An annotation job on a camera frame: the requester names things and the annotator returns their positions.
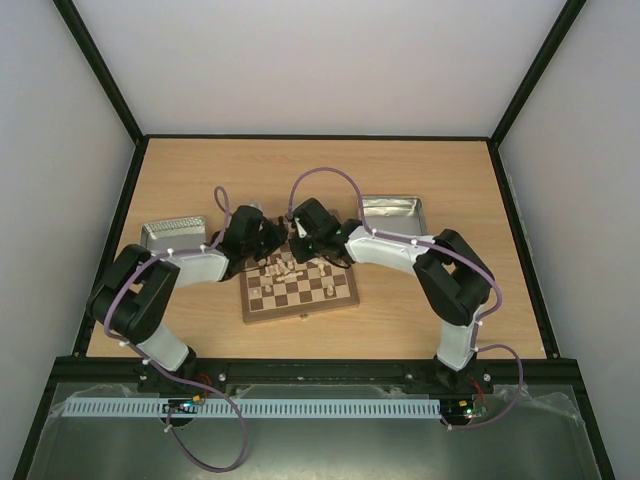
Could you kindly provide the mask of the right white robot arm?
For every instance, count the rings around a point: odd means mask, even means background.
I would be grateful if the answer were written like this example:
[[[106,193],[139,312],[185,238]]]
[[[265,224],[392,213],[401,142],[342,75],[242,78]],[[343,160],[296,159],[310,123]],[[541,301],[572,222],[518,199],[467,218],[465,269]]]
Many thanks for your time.
[[[410,237],[379,231],[363,219],[341,223],[317,199],[292,208],[289,240],[295,259],[313,258],[351,267],[372,264],[415,277],[441,319],[436,379],[445,390],[460,390],[471,379],[468,363],[476,353],[478,323],[494,276],[469,244],[453,230]]]

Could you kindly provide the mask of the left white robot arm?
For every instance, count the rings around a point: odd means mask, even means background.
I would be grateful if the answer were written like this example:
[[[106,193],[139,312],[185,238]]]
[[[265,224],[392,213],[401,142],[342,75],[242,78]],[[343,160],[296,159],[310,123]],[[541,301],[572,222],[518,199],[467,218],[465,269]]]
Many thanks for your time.
[[[242,205],[210,244],[152,252],[126,246],[87,301],[86,313],[107,336],[168,372],[179,371],[194,352],[163,323],[173,291],[200,283],[228,281],[251,261],[267,258],[288,235],[284,219],[270,220]]]

